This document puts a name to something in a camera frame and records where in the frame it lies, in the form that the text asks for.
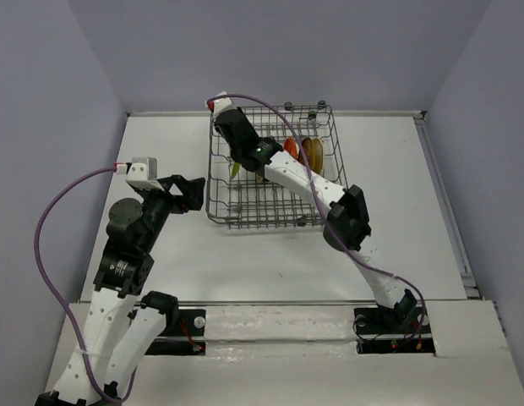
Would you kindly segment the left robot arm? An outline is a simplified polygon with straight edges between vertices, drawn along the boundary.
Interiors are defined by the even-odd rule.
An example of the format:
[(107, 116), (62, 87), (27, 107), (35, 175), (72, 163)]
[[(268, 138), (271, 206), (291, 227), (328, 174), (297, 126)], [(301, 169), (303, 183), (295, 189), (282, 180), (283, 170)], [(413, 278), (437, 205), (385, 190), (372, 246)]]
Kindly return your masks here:
[(168, 217), (202, 208), (205, 179), (172, 175), (128, 184), (137, 197), (118, 200), (109, 209), (107, 241), (85, 323), (80, 325), (69, 304), (58, 299), (77, 344), (52, 389), (36, 399), (38, 405), (123, 404), (147, 350), (161, 334), (177, 328), (177, 298), (142, 290), (154, 264), (151, 251)]

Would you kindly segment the yellow patterned plate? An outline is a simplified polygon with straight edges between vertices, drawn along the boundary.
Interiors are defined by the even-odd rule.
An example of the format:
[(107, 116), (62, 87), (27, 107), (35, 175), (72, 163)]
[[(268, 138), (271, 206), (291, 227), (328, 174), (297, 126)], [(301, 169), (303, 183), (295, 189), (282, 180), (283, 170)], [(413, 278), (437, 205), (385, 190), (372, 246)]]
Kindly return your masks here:
[(306, 137), (302, 140), (302, 148), (307, 157), (307, 162), (312, 171), (314, 171), (314, 145), (313, 141), (315, 138)]

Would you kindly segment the orange plate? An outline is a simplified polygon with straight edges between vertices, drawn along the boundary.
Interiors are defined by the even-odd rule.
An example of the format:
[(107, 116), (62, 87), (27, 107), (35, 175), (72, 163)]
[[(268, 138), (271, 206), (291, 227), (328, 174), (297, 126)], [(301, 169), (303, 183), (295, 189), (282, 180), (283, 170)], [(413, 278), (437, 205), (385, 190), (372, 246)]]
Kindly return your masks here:
[(295, 160), (298, 159), (299, 145), (293, 137), (288, 137), (285, 139), (283, 148), (291, 155), (292, 158), (294, 158)]

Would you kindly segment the lime green plate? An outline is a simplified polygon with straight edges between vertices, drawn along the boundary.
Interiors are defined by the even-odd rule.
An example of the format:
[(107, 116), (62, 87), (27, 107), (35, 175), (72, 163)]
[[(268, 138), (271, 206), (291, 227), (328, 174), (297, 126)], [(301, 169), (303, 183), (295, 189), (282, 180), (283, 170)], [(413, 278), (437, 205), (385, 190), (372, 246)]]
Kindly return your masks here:
[(242, 165), (238, 162), (234, 162), (230, 169), (230, 179), (235, 179), (241, 169)]

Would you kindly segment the cream floral plate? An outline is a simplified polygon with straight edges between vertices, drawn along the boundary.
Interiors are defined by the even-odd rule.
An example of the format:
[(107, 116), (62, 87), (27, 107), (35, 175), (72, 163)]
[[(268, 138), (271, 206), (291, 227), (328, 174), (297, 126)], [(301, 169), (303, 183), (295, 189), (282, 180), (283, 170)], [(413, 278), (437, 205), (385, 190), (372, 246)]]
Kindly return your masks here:
[(313, 141), (314, 145), (314, 171), (319, 174), (324, 174), (325, 166), (325, 150), (322, 141), (315, 138)]

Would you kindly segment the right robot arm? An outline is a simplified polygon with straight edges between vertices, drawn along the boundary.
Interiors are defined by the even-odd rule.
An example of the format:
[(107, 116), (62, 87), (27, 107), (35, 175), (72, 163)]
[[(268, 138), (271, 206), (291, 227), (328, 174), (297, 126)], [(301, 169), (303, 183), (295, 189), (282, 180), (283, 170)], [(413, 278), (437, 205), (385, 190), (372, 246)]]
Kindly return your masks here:
[(286, 188), (311, 204), (323, 222), (325, 242), (348, 255), (372, 290), (377, 304), (376, 326), (399, 332), (412, 319), (423, 296), (404, 278), (381, 269), (378, 247), (371, 242), (372, 229), (364, 193), (357, 185), (345, 188), (314, 171), (317, 159), (313, 139), (301, 138), (280, 112), (276, 115), (289, 127), (297, 155), (271, 137), (262, 137), (240, 107), (228, 99), (208, 104), (216, 132), (229, 146), (232, 160), (243, 169)]

